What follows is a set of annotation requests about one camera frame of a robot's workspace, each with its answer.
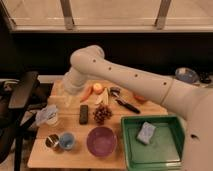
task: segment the sponge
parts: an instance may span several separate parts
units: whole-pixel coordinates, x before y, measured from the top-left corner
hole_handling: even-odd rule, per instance
[[[137,139],[141,141],[142,143],[148,145],[150,143],[150,139],[152,138],[154,132],[155,132],[155,126],[144,122],[140,132],[137,135]]]

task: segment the wooden table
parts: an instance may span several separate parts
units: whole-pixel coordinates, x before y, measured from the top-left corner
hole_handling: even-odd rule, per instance
[[[104,86],[116,86],[105,80],[89,80],[85,88],[94,82],[101,82]],[[109,107],[113,116],[106,120],[104,126],[114,130],[118,137],[116,150],[106,158],[97,158],[90,154],[86,146],[86,138],[89,131],[98,126],[93,120],[93,111],[97,107],[94,104],[97,95],[94,93],[82,104],[89,105],[89,121],[87,125],[79,124],[79,106],[82,91],[76,96],[71,96],[65,92],[60,80],[53,85],[48,104],[56,104],[59,109],[59,121],[55,126],[43,124],[38,129],[37,137],[28,161],[30,168],[90,168],[90,169],[125,169],[124,146],[122,141],[120,119],[122,116],[136,116],[122,106],[119,106],[112,98],[109,99]],[[121,96],[141,110],[142,115],[162,115],[167,111],[159,105],[150,101],[144,104],[138,103],[132,93],[126,89],[121,90]],[[69,131],[74,134],[76,144],[70,151],[56,152],[45,146],[45,139],[50,134],[58,134]]]

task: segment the remote control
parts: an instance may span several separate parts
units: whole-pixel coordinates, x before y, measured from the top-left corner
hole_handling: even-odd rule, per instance
[[[80,116],[79,116],[79,123],[81,125],[88,123],[88,105],[81,105],[80,106]]]

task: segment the green plastic bin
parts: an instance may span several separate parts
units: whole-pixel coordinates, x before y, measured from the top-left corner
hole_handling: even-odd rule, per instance
[[[137,140],[144,122],[156,126],[150,144]],[[179,171],[184,130],[174,115],[130,116],[121,119],[128,171]]]

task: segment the small cup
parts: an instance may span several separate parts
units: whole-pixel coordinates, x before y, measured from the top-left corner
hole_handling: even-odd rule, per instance
[[[71,150],[75,144],[75,137],[69,132],[63,133],[59,136],[59,146],[64,150]]]
[[[57,149],[59,144],[59,137],[56,134],[51,134],[46,138],[45,144],[47,147]]]
[[[197,73],[186,67],[177,68],[175,70],[175,76],[178,80],[189,84],[193,84],[199,80]]]

